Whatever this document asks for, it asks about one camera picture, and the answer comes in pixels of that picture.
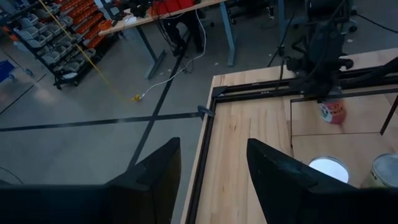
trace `black metal frame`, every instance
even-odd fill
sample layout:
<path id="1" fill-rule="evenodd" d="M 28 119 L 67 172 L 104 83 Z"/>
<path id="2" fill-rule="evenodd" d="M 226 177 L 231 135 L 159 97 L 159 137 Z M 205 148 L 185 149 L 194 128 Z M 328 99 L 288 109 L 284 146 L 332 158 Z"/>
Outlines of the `black metal frame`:
<path id="1" fill-rule="evenodd" d="M 345 72 L 341 72 L 339 76 L 340 80 L 344 80 L 347 78 L 356 78 L 362 75 L 368 74 L 369 72 L 378 69 L 380 67 L 373 67 L 373 68 L 364 68 L 359 70 L 348 70 Z M 262 98 L 272 98 L 272 97 L 281 97 L 281 96 L 292 96 L 292 95 L 299 95 L 300 92 L 298 90 L 293 90 L 289 88 L 280 88 L 283 86 L 288 86 L 289 82 L 291 82 L 293 78 L 284 79 L 281 81 L 274 80 L 268 82 L 257 82 L 257 83 L 249 83 L 249 84 L 242 84 L 242 85 L 235 85 L 235 86 L 218 86 L 214 87 L 211 92 L 211 101 L 210 101 L 210 108 L 209 111 L 212 114 L 215 114 L 217 104 L 219 103 L 228 103 L 234 101 L 244 101 L 244 100 L 255 100 L 255 99 L 262 99 Z M 270 89 L 275 88 L 279 83 L 279 90 L 262 90 L 262 91 L 255 91 L 261 89 Z M 381 85 L 394 85 L 398 84 L 398 75 L 386 76 L 380 78 L 378 80 L 370 80 L 368 82 L 361 82 L 361 83 L 351 83 L 347 85 L 343 85 L 342 89 L 353 89 L 353 88 L 366 88 L 371 86 L 381 86 Z M 242 91 L 253 91 L 249 93 L 239 93 Z M 347 98 L 347 97 L 355 97 L 355 96 L 369 96 L 369 95 L 377 95 L 377 94 L 386 94 L 386 93 L 398 93 L 398 88 L 391 88 L 387 90 L 376 90 L 376 91 L 363 91 L 357 93 L 345 93 L 340 95 L 333 95 L 323 97 L 322 99 L 337 99 L 337 98 Z M 298 98 L 290 100 L 290 120 L 292 119 L 292 103 L 301 102 L 301 101 L 310 101 L 310 100 L 322 100 L 320 98 Z M 383 124 L 383 127 L 380 133 L 383 135 L 384 131 L 389 124 L 392 115 L 394 114 L 398 105 L 398 97 L 396 98 L 392 108 Z M 203 135 L 203 140 L 201 143 L 200 155 L 198 159 L 198 164 L 196 167 L 195 179 L 193 183 L 192 193 L 190 196 L 190 203 L 188 207 L 187 217 L 185 223 L 193 224 L 195 223 L 196 216 L 197 216 L 197 209 L 200 199 L 200 192 L 203 182 L 203 177 L 205 174 L 205 167 L 206 167 L 206 160 L 208 155 L 208 150 L 210 146 L 210 139 L 211 139 L 211 132 L 213 129 L 214 123 L 214 116 L 207 116 L 205 132 Z M 290 146 L 292 146 L 292 122 L 290 122 Z"/>

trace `concrete floor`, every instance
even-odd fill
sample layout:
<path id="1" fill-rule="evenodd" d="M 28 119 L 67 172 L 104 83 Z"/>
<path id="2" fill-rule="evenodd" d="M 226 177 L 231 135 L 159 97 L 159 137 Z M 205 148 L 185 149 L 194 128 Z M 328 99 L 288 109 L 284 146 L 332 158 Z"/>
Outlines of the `concrete floor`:
<path id="1" fill-rule="evenodd" d="M 394 22 L 398 20 L 397 10 L 398 2 L 393 0 L 379 0 L 377 4 L 372 0 L 358 2 L 358 12 L 392 29 L 398 29 Z M 208 19 L 216 27 L 206 28 L 208 45 L 205 56 L 195 61 L 191 74 L 181 73 L 175 78 L 159 114 L 195 112 L 198 105 L 206 104 L 214 75 L 263 68 L 278 44 L 277 27 L 261 29 L 267 20 L 265 15 L 237 19 L 238 23 L 232 26 L 236 36 L 236 65 L 227 67 L 228 44 L 220 10 L 209 10 Z M 358 31 L 346 36 L 352 40 L 344 46 L 347 54 L 398 47 L 396 34 L 360 18 L 357 21 Z M 120 40 L 99 63 L 112 86 L 128 98 L 168 79 L 169 69 L 173 68 L 176 60 L 167 44 L 159 41 L 162 38 L 156 26 L 149 24 L 143 29 L 157 53 L 162 49 L 167 52 L 155 78 L 144 78 L 149 63 L 141 54 L 141 46 L 134 41 Z M 287 45 L 302 32 L 302 28 L 291 29 Z M 165 87 L 154 88 L 139 103 L 126 103 L 112 94 L 92 71 L 78 87 L 64 86 L 59 91 L 52 86 L 53 76 L 44 76 L 46 72 L 30 55 L 20 52 L 6 39 L 0 46 L 22 67 L 35 73 L 34 77 L 28 77 L 18 68 L 15 72 L 17 82 L 5 80 L 0 83 L 0 128 L 150 116 Z M 286 52 L 287 55 L 293 53 L 289 48 Z M 188 54 L 196 56 L 192 45 Z M 7 58 L 0 52 L 0 60 Z M 280 59 L 276 58 L 273 65 L 278 63 Z M 1 132 L 0 166 L 11 170 L 25 184 L 103 184 L 126 169 L 147 125 L 148 122 L 143 121 Z M 138 157 L 139 162 L 170 138 L 181 138 L 182 179 L 172 223 L 180 220 L 200 128 L 200 118 L 155 121 Z M 0 179 L 18 184 L 13 176 L 2 170 Z"/>

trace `white cable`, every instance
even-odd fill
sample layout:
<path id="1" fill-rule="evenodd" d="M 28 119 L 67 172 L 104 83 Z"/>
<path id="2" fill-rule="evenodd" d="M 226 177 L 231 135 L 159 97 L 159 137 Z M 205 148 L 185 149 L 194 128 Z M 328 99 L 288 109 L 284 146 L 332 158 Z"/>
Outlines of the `white cable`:
<path id="1" fill-rule="evenodd" d="M 168 80 L 163 81 L 163 82 L 160 82 L 160 83 L 158 83 L 158 84 L 155 84 L 155 85 L 151 86 L 144 94 L 142 94 L 140 100 L 142 100 L 142 99 L 146 96 L 146 94 L 147 94 L 151 89 L 153 89 L 155 86 L 158 86 L 158 85 L 167 83 L 168 81 L 172 80 L 176 75 L 178 75 L 180 72 L 182 72 L 184 69 L 186 69 L 186 68 L 188 67 L 189 63 L 191 63 L 193 60 L 196 60 L 196 59 L 198 59 L 198 58 L 204 56 L 204 54 L 206 53 L 206 31 L 205 31 L 205 28 L 203 27 L 203 24 L 201 23 L 201 21 L 200 21 L 200 19 L 199 19 L 199 16 L 198 16 L 198 9 L 196 9 L 195 12 L 196 12 L 196 14 L 197 14 L 197 18 L 198 18 L 200 27 L 201 27 L 201 29 L 202 29 L 202 31 L 203 31 L 203 36 L 205 37 L 205 44 L 203 45 L 203 53 L 202 53 L 201 55 L 199 55 L 199 56 L 197 56 L 197 57 L 191 59 L 191 60 L 185 65 L 185 67 L 183 67 L 181 70 L 179 70 L 176 74 L 174 74 L 174 75 L 173 75 L 172 77 L 170 77 Z"/>
<path id="2" fill-rule="evenodd" d="M 183 12 L 183 13 L 181 13 L 181 14 L 179 14 L 178 16 L 176 16 L 176 17 L 166 17 L 166 18 L 161 18 L 161 19 L 175 19 L 175 18 L 178 18 L 178 17 L 180 17 L 180 16 L 182 16 L 182 15 L 184 15 L 184 13 L 185 12 Z"/>

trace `workbench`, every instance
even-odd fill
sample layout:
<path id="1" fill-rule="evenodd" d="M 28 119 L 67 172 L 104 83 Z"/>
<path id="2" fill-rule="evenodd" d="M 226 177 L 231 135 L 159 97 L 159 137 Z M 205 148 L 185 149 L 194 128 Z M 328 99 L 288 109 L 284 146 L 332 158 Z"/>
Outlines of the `workbench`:
<path id="1" fill-rule="evenodd" d="M 225 28 L 225 34 L 227 37 L 228 41 L 228 46 L 229 46 L 229 56 L 228 56 L 228 66 L 233 66 L 234 65 L 234 58 L 235 58 L 235 43 L 234 43 L 234 37 L 233 33 L 231 30 L 231 24 L 229 23 L 229 16 L 228 12 L 225 6 L 226 0 L 201 0 L 201 3 L 198 3 L 192 7 L 188 7 L 186 9 L 182 9 L 179 11 L 171 12 L 169 14 L 164 14 L 161 16 L 162 19 L 174 16 L 180 13 L 188 12 L 188 11 L 193 11 L 196 9 L 201 9 L 207 6 L 211 6 L 214 4 L 220 4 L 220 9 L 221 9 L 221 15 L 223 18 L 223 23 L 224 23 L 224 28 Z M 126 9 L 124 12 L 130 13 L 130 9 Z M 152 50 L 152 47 L 150 46 L 150 43 L 148 42 L 144 31 L 141 29 L 141 25 L 153 22 L 153 18 L 150 16 L 150 13 L 147 12 L 147 15 L 145 18 L 140 18 L 137 17 L 136 22 L 125 22 L 126 19 L 129 19 L 132 17 L 131 15 L 127 15 L 123 18 L 123 20 L 118 21 L 118 23 L 114 26 L 111 27 L 108 30 L 101 31 L 99 35 L 106 35 L 106 34 L 111 34 L 113 32 L 121 31 L 124 29 L 132 28 L 132 31 L 134 32 L 134 35 L 139 38 L 139 42 L 142 46 L 145 46 L 146 53 L 148 55 L 149 60 L 151 61 L 150 68 L 148 72 L 145 74 L 146 78 L 152 78 L 154 76 L 154 72 L 156 69 L 159 67 L 160 63 L 162 62 L 164 56 L 165 56 L 165 50 L 163 50 L 159 56 L 156 56 L 154 51 Z"/>
<path id="2" fill-rule="evenodd" d="M 383 65 L 396 56 L 398 49 L 348 57 L 354 61 L 352 69 L 359 69 Z M 277 80 L 279 71 L 279 67 L 272 67 L 218 75 L 213 78 L 211 90 L 216 86 Z M 285 69 L 283 78 L 291 77 L 293 74 Z M 396 87 L 377 86 L 345 92 Z M 219 104 L 213 118 L 196 223 L 266 223 L 248 169 L 248 138 L 256 138 L 307 165 L 316 157 L 335 157 L 348 168 L 348 183 L 359 187 L 377 156 L 398 152 L 397 112 L 392 115 L 384 135 L 379 133 L 396 96 L 390 93 L 345 98 L 347 117 L 341 125 L 324 121 L 316 101 L 292 104 L 290 116 L 290 100 L 300 96 Z M 181 223 L 187 219 L 207 119 L 205 116 L 203 120 Z"/>

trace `round hole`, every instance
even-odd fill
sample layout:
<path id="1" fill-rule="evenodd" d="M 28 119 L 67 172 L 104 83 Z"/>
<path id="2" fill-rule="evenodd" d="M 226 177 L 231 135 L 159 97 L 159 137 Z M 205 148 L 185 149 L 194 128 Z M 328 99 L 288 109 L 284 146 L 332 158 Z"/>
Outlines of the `round hole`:
<path id="1" fill-rule="evenodd" d="M 348 183 L 349 174 L 346 167 L 338 159 L 332 157 L 318 157 L 313 159 L 309 166 L 330 177 Z"/>

